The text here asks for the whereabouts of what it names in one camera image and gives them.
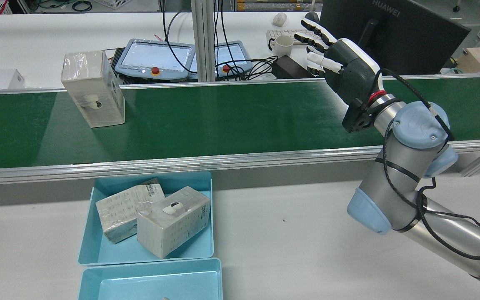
robot finger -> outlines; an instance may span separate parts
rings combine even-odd
[[[337,41],[337,39],[330,32],[328,32],[327,29],[323,28],[320,24],[314,21],[309,19],[301,19],[301,25],[312,31],[314,34],[320,36],[323,42],[329,46]]]
[[[314,40],[313,38],[310,38],[308,35],[296,32],[294,34],[294,38],[300,42],[303,42],[307,45],[313,46],[316,50],[322,52],[325,52],[329,47],[323,42],[322,40]]]
[[[307,53],[316,53],[317,55],[323,55],[322,52],[316,50],[313,46],[307,45]]]
[[[309,52],[307,55],[307,60],[316,63],[317,65],[322,66],[325,69],[331,70],[332,72],[339,73],[343,67],[341,63],[337,63],[332,59],[323,57],[323,55],[316,54],[314,52]]]
[[[307,71],[314,76],[325,77],[325,71],[323,70],[322,66],[314,66],[307,64]]]

white table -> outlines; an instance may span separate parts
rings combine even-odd
[[[275,12],[226,12],[227,40],[241,40],[251,58],[272,55],[265,32]],[[281,28],[301,28],[305,12],[287,12]],[[168,25],[173,13],[166,13]],[[219,42],[224,42],[219,26]],[[97,13],[0,15],[0,69],[17,69],[29,88],[62,88],[60,74],[66,53],[124,47],[132,38],[164,38],[160,13]],[[193,43],[191,13],[179,15],[170,32],[171,42]],[[306,65],[304,46],[294,46],[291,57]]]
[[[215,256],[225,300],[480,299],[480,282],[345,207],[373,162],[213,173]],[[480,173],[426,194],[480,221]],[[0,185],[0,300],[75,299],[92,180]]]

green conveyor belt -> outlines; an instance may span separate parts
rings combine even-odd
[[[414,79],[457,140],[480,140],[480,77]],[[417,100],[395,80],[385,88]],[[381,145],[347,133],[346,105],[323,82],[130,89],[124,125],[90,129],[66,92],[0,95],[0,168]]]

white mug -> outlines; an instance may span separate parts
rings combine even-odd
[[[280,35],[276,38],[270,38],[268,41],[268,48],[274,55],[282,57],[283,55],[290,56],[292,53],[292,46],[294,45],[294,38],[287,35]]]

barcode label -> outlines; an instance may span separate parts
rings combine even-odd
[[[205,217],[205,213],[206,213],[206,205],[204,205],[203,207],[201,207],[200,220],[202,220],[202,219]]]
[[[154,195],[157,194],[157,188],[153,184],[145,185],[145,188],[147,188],[147,194],[150,197],[153,197]]]

